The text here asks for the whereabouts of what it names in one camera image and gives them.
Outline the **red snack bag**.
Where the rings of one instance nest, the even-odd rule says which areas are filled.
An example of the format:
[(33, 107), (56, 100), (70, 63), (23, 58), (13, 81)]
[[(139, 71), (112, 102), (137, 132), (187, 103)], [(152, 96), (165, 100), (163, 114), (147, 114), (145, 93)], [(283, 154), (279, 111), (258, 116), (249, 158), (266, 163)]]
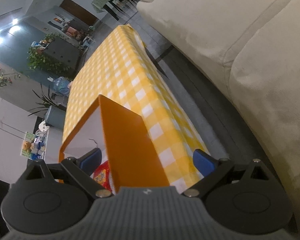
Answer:
[(110, 185), (110, 168), (108, 161), (101, 163), (93, 173), (93, 180), (105, 189), (112, 191)]

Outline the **orange cardboard box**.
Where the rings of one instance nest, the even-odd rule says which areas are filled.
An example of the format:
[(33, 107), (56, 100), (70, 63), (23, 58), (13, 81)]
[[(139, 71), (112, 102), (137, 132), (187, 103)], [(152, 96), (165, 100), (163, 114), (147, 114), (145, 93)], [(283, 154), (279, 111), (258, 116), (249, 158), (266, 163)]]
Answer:
[(93, 148), (109, 166), (113, 193), (121, 187), (165, 187), (168, 178), (138, 114), (99, 95), (63, 142), (59, 160), (81, 157)]

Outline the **grey trash bin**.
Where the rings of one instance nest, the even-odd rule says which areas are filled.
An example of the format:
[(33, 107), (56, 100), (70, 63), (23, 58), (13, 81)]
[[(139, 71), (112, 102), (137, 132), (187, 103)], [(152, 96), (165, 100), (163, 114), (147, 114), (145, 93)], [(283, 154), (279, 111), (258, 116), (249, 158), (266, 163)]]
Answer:
[(44, 115), (44, 121), (48, 126), (63, 130), (65, 123), (66, 108), (62, 105), (51, 105)]

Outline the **white tv cabinet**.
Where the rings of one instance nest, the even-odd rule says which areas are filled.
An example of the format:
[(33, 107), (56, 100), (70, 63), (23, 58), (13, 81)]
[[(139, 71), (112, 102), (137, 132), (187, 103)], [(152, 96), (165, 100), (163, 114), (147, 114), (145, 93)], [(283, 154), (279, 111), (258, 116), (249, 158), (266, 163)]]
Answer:
[(27, 158), (21, 150), (36, 121), (36, 116), (0, 98), (0, 180), (11, 184), (24, 172)]

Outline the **blue water bottle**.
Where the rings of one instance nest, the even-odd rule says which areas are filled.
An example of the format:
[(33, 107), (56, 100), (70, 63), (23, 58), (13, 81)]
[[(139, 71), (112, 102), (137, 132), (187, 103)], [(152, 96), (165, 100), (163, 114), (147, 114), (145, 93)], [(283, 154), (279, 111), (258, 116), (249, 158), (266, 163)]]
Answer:
[(58, 77), (57, 79), (53, 80), (53, 90), (57, 95), (60, 96), (68, 96), (70, 93), (69, 84), (70, 81), (65, 77)]

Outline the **yellow checkered tablecloth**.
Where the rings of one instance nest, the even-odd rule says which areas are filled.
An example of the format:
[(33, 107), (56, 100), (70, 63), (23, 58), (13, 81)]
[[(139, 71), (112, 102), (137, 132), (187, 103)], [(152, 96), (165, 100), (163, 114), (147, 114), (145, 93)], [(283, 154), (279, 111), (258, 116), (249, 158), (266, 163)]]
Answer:
[(116, 27), (72, 82), (62, 155), (101, 145), (96, 138), (101, 95), (142, 117), (167, 179), (178, 192), (202, 179), (193, 164), (193, 153), (204, 150), (205, 144), (130, 25)]

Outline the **grey drawer cabinet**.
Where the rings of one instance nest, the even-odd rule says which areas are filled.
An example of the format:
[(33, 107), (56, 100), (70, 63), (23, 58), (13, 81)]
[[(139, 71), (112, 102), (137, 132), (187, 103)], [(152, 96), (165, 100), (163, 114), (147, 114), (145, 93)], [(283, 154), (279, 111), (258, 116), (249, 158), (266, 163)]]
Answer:
[(57, 68), (58, 70), (63, 69), (62, 74), (59, 74), (59, 76), (74, 77), (77, 74), (82, 51), (68, 41), (60, 37), (55, 37), (55, 39), (46, 46), (43, 53), (61, 64), (61, 66)]

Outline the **green potted plant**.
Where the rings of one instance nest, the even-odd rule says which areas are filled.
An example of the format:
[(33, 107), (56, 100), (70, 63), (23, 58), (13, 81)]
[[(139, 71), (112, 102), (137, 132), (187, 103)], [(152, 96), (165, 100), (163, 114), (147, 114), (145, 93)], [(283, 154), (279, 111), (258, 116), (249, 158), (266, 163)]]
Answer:
[(31, 70), (39, 69), (59, 76), (67, 75), (70, 70), (69, 66), (47, 55), (39, 47), (29, 48), (27, 60)]

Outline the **beige sofa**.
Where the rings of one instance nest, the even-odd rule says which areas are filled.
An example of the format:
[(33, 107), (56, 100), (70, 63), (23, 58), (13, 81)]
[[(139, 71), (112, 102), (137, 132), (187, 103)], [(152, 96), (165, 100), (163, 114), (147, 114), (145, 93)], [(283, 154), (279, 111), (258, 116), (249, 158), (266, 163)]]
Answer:
[(139, 0), (137, 8), (236, 107), (300, 232), (300, 0)]

